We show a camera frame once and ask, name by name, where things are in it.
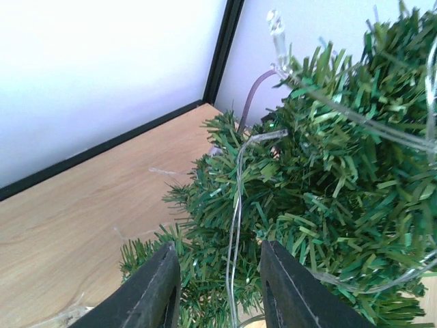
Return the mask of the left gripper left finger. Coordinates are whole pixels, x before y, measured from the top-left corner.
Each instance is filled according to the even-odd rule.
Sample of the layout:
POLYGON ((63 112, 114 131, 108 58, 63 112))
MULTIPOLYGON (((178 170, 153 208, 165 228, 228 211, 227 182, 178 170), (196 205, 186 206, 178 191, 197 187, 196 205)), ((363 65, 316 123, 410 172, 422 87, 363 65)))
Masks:
POLYGON ((178 254, 175 243, 168 242, 110 297, 71 326, 177 327, 180 292, 178 254))

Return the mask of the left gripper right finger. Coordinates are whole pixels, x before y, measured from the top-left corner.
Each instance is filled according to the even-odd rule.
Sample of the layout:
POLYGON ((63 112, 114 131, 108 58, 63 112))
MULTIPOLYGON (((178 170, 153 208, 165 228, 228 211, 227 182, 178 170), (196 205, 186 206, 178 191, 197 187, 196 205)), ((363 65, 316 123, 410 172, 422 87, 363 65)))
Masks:
POLYGON ((262 242, 260 275, 267 327, 375 326, 319 283, 276 241, 262 242))

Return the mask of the small green christmas tree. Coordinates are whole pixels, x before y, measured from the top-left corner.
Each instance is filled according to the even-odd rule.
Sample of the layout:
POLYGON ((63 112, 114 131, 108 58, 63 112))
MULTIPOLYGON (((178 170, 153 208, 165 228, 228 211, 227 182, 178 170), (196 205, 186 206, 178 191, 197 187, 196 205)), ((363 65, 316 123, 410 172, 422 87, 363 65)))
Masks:
POLYGON ((399 8, 375 23, 363 56, 318 48, 292 68, 303 85, 268 122, 236 130, 233 113, 204 124, 215 155, 198 159, 191 183, 166 196, 187 213, 154 241, 122 247, 131 278, 164 243, 175 243, 182 278, 180 325, 227 327, 225 272, 237 255, 234 292, 245 312, 262 307, 261 243, 276 241, 312 271, 336 277, 328 290, 377 327, 413 327, 424 315, 419 278, 395 285, 436 249, 436 157, 368 131, 308 89, 403 133, 425 136, 426 61, 436 12, 399 8))

